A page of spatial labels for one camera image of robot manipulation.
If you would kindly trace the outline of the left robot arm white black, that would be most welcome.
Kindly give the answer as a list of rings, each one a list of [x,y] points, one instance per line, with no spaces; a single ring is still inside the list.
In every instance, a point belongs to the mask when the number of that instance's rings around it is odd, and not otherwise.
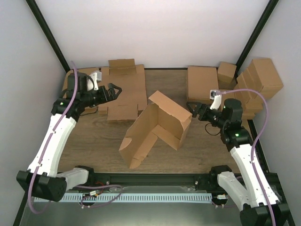
[[[58,164],[68,137],[85,109],[114,101],[121,94],[122,88],[112,83],[99,86],[100,80],[100,71],[90,75],[75,72],[67,76],[67,86],[53,104],[50,124],[37,155],[28,169],[19,171],[16,177],[29,198],[58,202],[66,191],[76,186],[85,190],[95,187],[92,168],[77,166],[58,173]]]

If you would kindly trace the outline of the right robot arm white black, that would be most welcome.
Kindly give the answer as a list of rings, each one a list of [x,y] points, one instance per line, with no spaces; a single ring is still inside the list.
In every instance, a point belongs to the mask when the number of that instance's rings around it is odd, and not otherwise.
[[[243,108],[237,99],[224,101],[222,111],[215,106],[187,102],[194,118],[207,121],[220,130],[222,142],[235,160],[243,182],[239,182],[228,166],[211,168],[210,186],[223,188],[240,210],[244,226],[283,226],[289,216],[289,207],[282,203],[268,183],[249,132],[242,126]]]

